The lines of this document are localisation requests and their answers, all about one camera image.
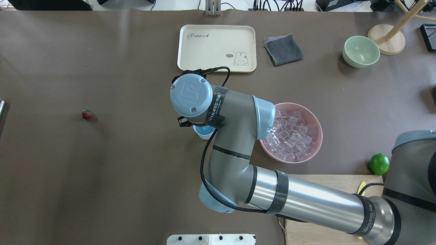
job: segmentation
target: gray cloth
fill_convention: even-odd
[[[278,38],[269,37],[264,45],[276,66],[303,59],[303,52],[292,34]]]

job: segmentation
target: rectangular tray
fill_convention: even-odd
[[[252,72],[257,65],[254,29],[185,25],[180,29],[177,65],[184,71],[227,66],[231,71]]]

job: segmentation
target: strawberry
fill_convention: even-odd
[[[84,109],[82,112],[83,119],[90,119],[92,117],[92,112],[88,109]]]

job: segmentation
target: lime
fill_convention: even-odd
[[[389,170],[389,159],[382,153],[375,154],[369,161],[369,167],[376,175],[383,175]]]

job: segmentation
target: wooden cutting board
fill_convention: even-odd
[[[362,181],[382,183],[383,179],[377,175],[293,175],[296,178],[314,182],[340,191],[357,193]],[[371,186],[365,191],[365,196],[381,196],[383,186]],[[358,245],[367,244],[353,235],[326,228],[311,223],[301,223],[286,220],[287,245]]]

